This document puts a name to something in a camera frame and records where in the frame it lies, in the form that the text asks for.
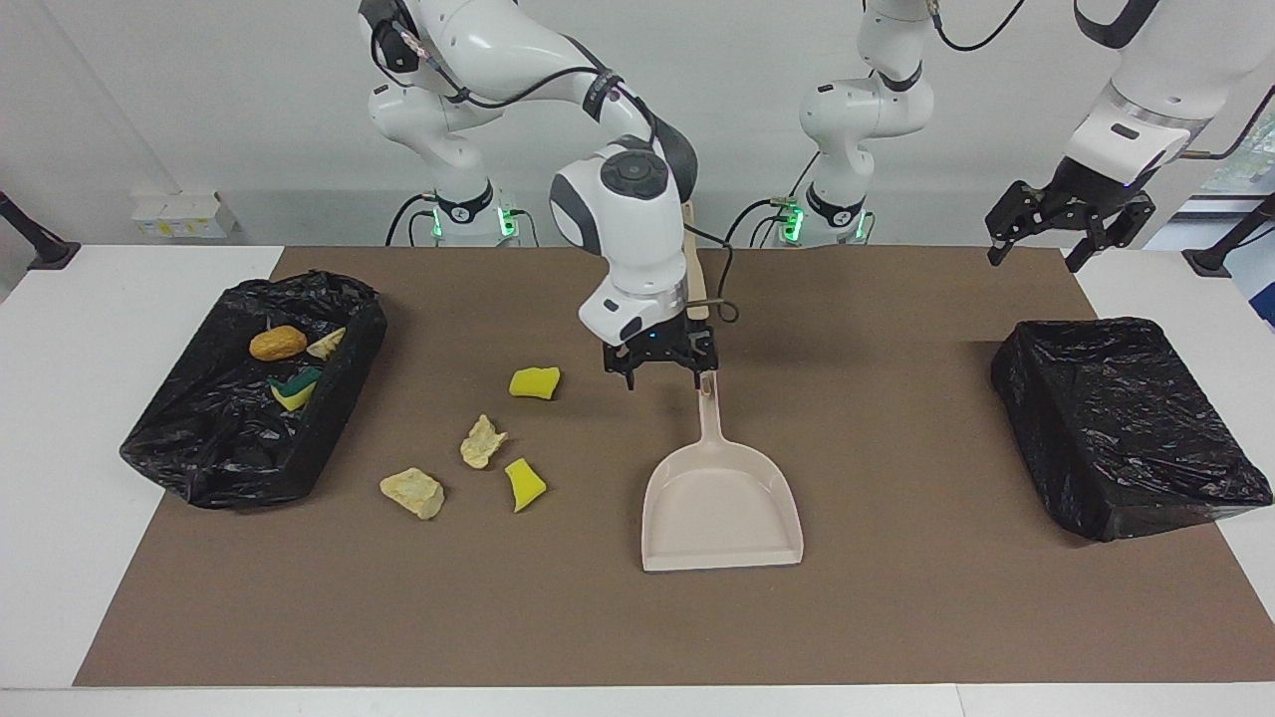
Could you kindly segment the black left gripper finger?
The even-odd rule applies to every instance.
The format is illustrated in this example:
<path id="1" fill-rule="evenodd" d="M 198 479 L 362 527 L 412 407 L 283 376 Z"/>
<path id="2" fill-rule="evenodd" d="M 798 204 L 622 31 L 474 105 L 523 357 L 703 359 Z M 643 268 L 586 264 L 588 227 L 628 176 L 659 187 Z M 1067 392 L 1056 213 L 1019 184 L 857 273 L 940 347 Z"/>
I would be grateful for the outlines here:
<path id="1" fill-rule="evenodd" d="M 1148 194 L 1136 194 L 1116 214 L 1111 225 L 1104 223 L 1102 213 L 1096 208 L 1089 208 L 1082 214 L 1080 230 L 1084 239 L 1071 250 L 1066 258 L 1066 267 L 1071 273 L 1077 273 L 1089 259 L 1102 254 L 1111 248 L 1128 248 L 1133 237 L 1142 232 L 1148 219 L 1153 217 L 1155 204 Z"/>
<path id="2" fill-rule="evenodd" d="M 986 228 L 991 237 L 988 262 L 1000 267 L 1012 248 L 1021 240 L 1047 231 L 1040 205 L 1046 191 L 1016 180 L 1003 191 L 1000 200 L 986 214 Z"/>

